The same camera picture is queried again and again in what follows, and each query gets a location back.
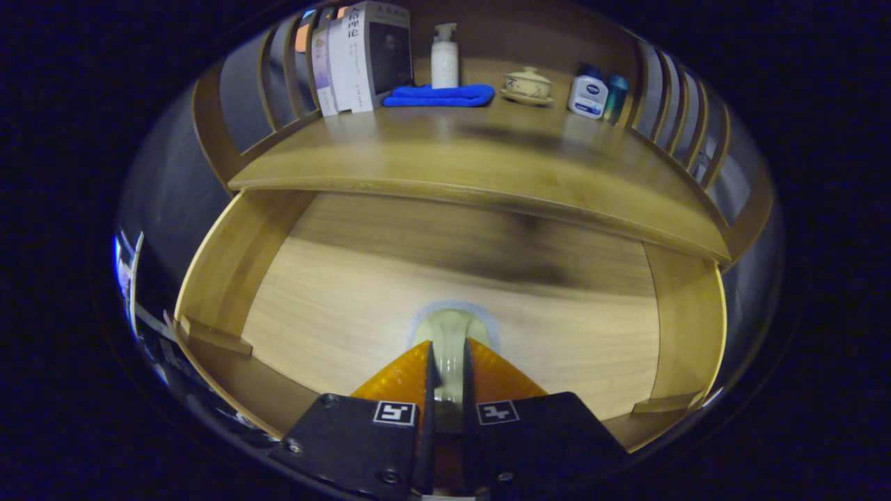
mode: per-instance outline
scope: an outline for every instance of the white pump bottle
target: white pump bottle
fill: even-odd
[[[436,26],[439,35],[433,38],[430,51],[430,83],[435,89],[458,86],[458,44],[451,41],[456,28],[458,24],[454,22]]]

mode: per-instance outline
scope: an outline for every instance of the teal bottle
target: teal bottle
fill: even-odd
[[[607,81],[609,94],[603,110],[603,119],[616,125],[622,115],[622,107],[625,106],[625,97],[628,95],[628,82],[619,75],[609,77]]]

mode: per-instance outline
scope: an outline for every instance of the book spine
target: book spine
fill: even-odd
[[[334,94],[334,85],[331,78],[330,46],[328,40],[330,17],[333,9],[327,8],[322,12],[318,28],[313,31],[310,50],[313,59],[313,78],[315,79],[315,91],[319,99],[319,108],[324,117],[330,117],[338,113],[337,96]]]
[[[347,46],[346,18],[336,19],[328,27],[328,56],[331,79],[338,111],[350,111],[354,107],[353,71]]]
[[[347,44],[349,47],[350,72],[352,78],[351,92],[354,104],[353,112],[372,111],[372,91],[368,85],[368,9],[374,2],[362,2],[353,5],[345,14],[347,19]]]

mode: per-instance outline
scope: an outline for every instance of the orange gripper pad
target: orange gripper pad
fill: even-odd
[[[421,410],[422,423],[429,346],[430,341],[424,341],[409,349],[360,386],[350,397],[414,403]]]
[[[473,392],[478,403],[543,397],[547,392],[486,345],[467,338],[473,365]]]

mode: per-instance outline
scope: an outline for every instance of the wooden railing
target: wooden railing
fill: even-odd
[[[297,119],[291,123],[282,124],[284,113],[281,110],[275,109],[274,101],[271,97],[269,54],[273,50],[272,45],[275,33],[279,28],[282,28],[280,24],[275,24],[266,33],[261,49],[257,54],[257,90],[260,95],[260,101],[263,104],[266,119],[273,132],[251,146],[245,153],[239,152],[238,148],[236,148],[223,115],[220,80],[223,74],[225,59],[211,66],[195,83],[195,89],[192,94],[192,119],[195,125],[195,135],[198,137],[201,149],[204,151],[204,156],[208,159],[211,169],[230,195],[232,195],[232,191],[228,186],[229,181],[241,172],[246,165],[264,152],[267,152],[281,140],[322,117],[322,113],[318,110],[317,105],[315,105],[314,111],[307,110],[298,87],[297,68],[294,62],[294,40],[305,12],[300,12],[289,25],[284,27],[288,30],[288,36],[284,38],[283,47],[280,48],[283,51],[282,66],[284,68],[285,85],[288,89],[288,97],[294,116]],[[309,47],[309,41],[312,39],[312,23],[315,21],[317,13],[318,11],[315,11],[313,14],[313,18],[309,23],[309,29],[306,32],[307,47]],[[310,61],[309,50],[306,52],[306,58],[307,67],[311,69],[312,62]],[[310,82],[315,104],[317,101],[317,97],[315,97],[315,82],[311,78]]]
[[[646,44],[646,42],[637,40],[638,48],[634,51],[634,54],[639,58],[636,67],[639,71],[643,72],[643,74],[638,77],[638,80],[641,81],[642,84],[636,89],[634,109],[632,110],[632,118],[629,120],[628,126],[636,131],[636,128],[640,124],[640,116],[642,115],[644,107],[654,105],[652,103],[647,103],[646,86],[653,78],[660,78],[662,81],[662,94],[659,102],[655,104],[658,106],[656,125],[648,135],[642,136],[649,139],[654,147],[663,149],[658,145],[657,140],[663,127],[666,126],[664,122],[668,114],[668,107],[672,98],[671,96],[673,93],[677,93],[680,96],[678,101],[679,110],[676,113],[674,124],[671,126],[672,132],[668,147],[664,148],[664,151],[668,153],[669,156],[674,156],[684,129],[683,124],[688,119],[688,108],[690,105],[688,93],[692,92],[692,90],[687,88],[687,82],[684,75],[685,73],[690,72],[676,60],[656,48],[655,50],[659,59],[659,67],[662,70],[662,75],[655,76],[647,74],[647,63],[644,60],[645,55],[641,48],[641,44]],[[668,66],[671,64],[674,65],[678,75],[678,88],[672,88],[672,79],[668,74]],[[717,137],[715,151],[711,155],[705,173],[698,181],[701,189],[706,191],[715,183],[719,176],[721,176],[721,168],[724,165],[727,153],[730,150],[733,131],[731,130],[730,110],[727,104],[723,101],[719,102],[717,104],[719,109],[718,116],[709,117],[709,92],[706,89],[706,85],[702,80],[696,77],[693,77],[693,81],[696,83],[695,92],[698,95],[699,103],[696,126],[693,132],[693,137],[680,165],[688,173],[692,171],[696,162],[699,161],[700,152],[703,151],[703,144],[706,142],[709,121],[711,119],[720,120],[720,133]],[[750,186],[750,195],[736,220],[730,225],[727,223],[726,218],[724,218],[723,215],[721,216],[721,219],[724,222],[724,224],[721,225],[721,231],[725,241],[728,243],[728,249],[732,257],[729,263],[722,264],[722,271],[730,269],[752,246],[758,236],[760,236],[772,211],[774,190],[770,174],[763,163],[759,162],[756,168],[758,169],[758,175],[756,180],[754,180]]]

